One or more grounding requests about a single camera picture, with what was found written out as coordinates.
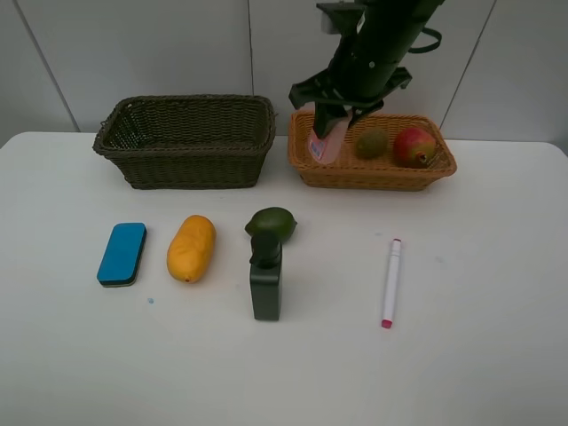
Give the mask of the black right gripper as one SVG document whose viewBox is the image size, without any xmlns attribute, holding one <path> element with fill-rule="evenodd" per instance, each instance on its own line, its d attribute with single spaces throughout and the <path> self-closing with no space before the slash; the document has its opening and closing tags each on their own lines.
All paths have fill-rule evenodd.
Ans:
<svg viewBox="0 0 568 426">
<path fill-rule="evenodd" d="M 407 87 L 412 76 L 399 63 L 408 51 L 394 43 L 341 42 L 327 68 L 293 84 L 288 97 L 296 109 L 315 103 L 313 131 L 324 139 L 337 125 L 350 129 L 380 111 L 385 97 Z"/>
</svg>

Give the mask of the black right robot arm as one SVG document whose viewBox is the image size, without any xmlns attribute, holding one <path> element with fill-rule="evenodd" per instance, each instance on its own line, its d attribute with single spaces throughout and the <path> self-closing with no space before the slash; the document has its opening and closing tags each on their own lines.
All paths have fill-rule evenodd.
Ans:
<svg viewBox="0 0 568 426">
<path fill-rule="evenodd" d="M 295 83 L 294 108 L 315 106 L 313 131 L 323 139 L 341 121 L 350 126 L 381 109 L 383 100 L 404 89 L 412 76 L 399 63 L 408 54 L 436 50 L 442 35 L 426 24 L 440 1 L 354 1 L 318 3 L 322 26 L 340 42 L 327 68 Z"/>
</svg>

